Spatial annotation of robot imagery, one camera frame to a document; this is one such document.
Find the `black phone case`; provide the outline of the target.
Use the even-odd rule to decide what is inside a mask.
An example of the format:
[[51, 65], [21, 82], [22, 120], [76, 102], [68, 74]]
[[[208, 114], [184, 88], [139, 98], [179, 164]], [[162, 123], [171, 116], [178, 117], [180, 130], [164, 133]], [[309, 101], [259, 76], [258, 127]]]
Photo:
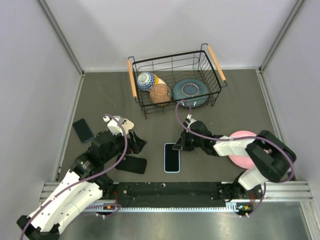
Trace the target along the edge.
[[143, 175], [146, 171], [147, 163], [145, 158], [125, 155], [115, 169]]

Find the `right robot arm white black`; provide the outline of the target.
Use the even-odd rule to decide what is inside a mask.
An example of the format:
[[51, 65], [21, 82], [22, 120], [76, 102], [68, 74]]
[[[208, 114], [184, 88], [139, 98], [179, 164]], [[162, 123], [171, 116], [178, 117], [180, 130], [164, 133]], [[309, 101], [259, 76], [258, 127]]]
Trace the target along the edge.
[[239, 198], [245, 198], [254, 187], [266, 182], [280, 183], [297, 159], [296, 154], [268, 130], [253, 136], [214, 135], [202, 121], [193, 118], [186, 119], [181, 126], [183, 131], [173, 147], [175, 150], [191, 152], [200, 148], [209, 156], [252, 160], [253, 167], [243, 171], [231, 185], [233, 194]]

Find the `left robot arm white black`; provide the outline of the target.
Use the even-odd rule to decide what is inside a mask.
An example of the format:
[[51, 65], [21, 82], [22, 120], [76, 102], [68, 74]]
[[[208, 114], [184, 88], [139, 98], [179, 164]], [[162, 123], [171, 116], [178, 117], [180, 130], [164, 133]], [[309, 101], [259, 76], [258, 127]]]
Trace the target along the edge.
[[87, 207], [100, 198], [109, 198], [114, 191], [105, 163], [119, 156], [115, 168], [128, 154], [139, 154], [146, 141], [133, 130], [113, 134], [101, 131], [86, 152], [79, 155], [63, 180], [50, 196], [32, 213], [17, 220], [20, 238], [57, 240], [67, 226]]

